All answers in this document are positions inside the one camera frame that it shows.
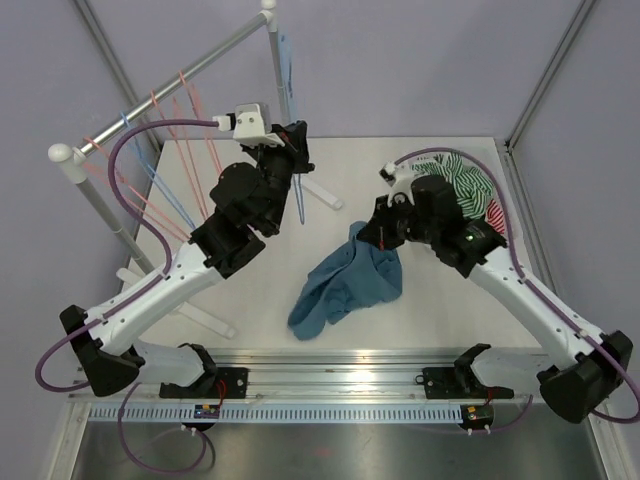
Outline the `teal tank top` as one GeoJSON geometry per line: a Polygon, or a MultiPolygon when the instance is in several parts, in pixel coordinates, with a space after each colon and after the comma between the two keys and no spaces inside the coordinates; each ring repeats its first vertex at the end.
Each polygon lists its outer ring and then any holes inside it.
{"type": "Polygon", "coordinates": [[[363,221],[352,223],[348,240],[308,273],[287,319],[296,339],[312,340],[327,324],[401,297],[403,271],[397,251],[358,240],[364,227],[363,221]]]}

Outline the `green white striped tank top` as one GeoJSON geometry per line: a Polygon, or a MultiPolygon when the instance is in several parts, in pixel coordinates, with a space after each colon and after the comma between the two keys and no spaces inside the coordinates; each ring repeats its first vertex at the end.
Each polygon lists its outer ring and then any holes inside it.
{"type": "Polygon", "coordinates": [[[454,153],[420,156],[411,164],[416,174],[439,175],[455,191],[457,203],[466,218],[484,218],[494,198],[492,181],[477,166],[468,165],[454,153]]]}

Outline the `red white striped tank top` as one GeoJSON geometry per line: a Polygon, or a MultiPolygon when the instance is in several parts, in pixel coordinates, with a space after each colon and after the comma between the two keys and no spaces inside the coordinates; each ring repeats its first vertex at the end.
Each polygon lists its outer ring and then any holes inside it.
{"type": "Polygon", "coordinates": [[[504,210],[495,199],[491,199],[485,213],[485,221],[490,225],[498,234],[506,236],[506,220],[504,210]]]}

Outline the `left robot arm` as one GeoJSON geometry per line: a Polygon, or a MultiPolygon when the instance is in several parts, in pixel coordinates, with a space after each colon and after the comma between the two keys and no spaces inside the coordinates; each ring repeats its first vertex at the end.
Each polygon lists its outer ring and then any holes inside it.
{"type": "Polygon", "coordinates": [[[70,343],[97,397],[140,384],[158,384],[164,398],[207,398],[222,388],[207,349],[166,347],[141,335],[193,295],[244,268],[275,236],[296,174],[313,171],[305,121],[275,124],[261,139],[242,140],[251,162],[233,163],[210,192],[214,212],[163,266],[113,299],[60,314],[70,343]]]}

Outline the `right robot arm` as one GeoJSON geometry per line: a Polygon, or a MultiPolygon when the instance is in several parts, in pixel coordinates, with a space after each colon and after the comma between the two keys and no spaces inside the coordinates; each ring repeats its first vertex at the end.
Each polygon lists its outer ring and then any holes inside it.
{"type": "Polygon", "coordinates": [[[380,250],[406,242],[431,248],[445,265],[494,297],[537,340],[551,365],[535,375],[542,399],[578,424],[622,383],[633,352],[621,331],[603,332],[526,273],[507,240],[482,219],[467,219],[439,175],[397,180],[375,201],[358,239],[380,250]]]}

